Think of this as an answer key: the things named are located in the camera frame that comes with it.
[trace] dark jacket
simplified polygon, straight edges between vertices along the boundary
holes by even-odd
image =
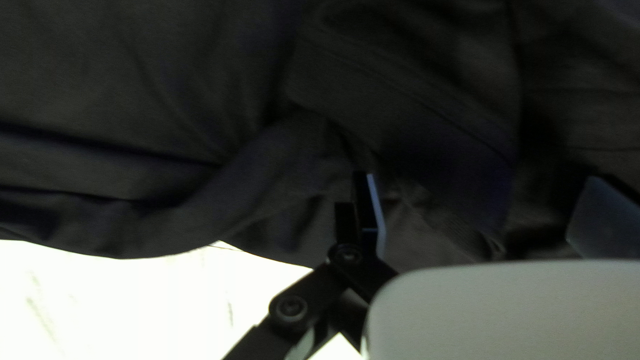
[[[313,267],[362,169],[399,271],[575,256],[585,177],[640,190],[639,44],[631,0],[3,1],[0,238]]]

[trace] metal arm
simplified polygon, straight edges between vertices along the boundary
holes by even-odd
[[[275,296],[223,360],[307,360],[338,332],[360,351],[369,303],[397,272],[378,257],[385,227],[371,174],[353,173],[351,198],[335,203],[337,242],[326,261]]]

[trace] white surface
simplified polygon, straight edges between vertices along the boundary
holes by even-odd
[[[311,269],[213,246],[118,260],[0,240],[0,359],[221,359]],[[313,360],[361,358],[339,335]]]
[[[368,316],[370,360],[638,360],[640,261],[416,270]]]

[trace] bright light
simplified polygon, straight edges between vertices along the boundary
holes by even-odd
[[[0,240],[0,359],[221,359],[310,271],[222,242],[118,260]],[[361,358],[336,336],[312,359]]]

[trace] screw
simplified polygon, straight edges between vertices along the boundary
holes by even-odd
[[[278,301],[276,313],[280,319],[286,322],[296,322],[306,315],[307,308],[305,299],[299,296],[290,296]]]
[[[344,247],[336,253],[338,259],[347,265],[357,265],[362,260],[362,253],[358,249]]]

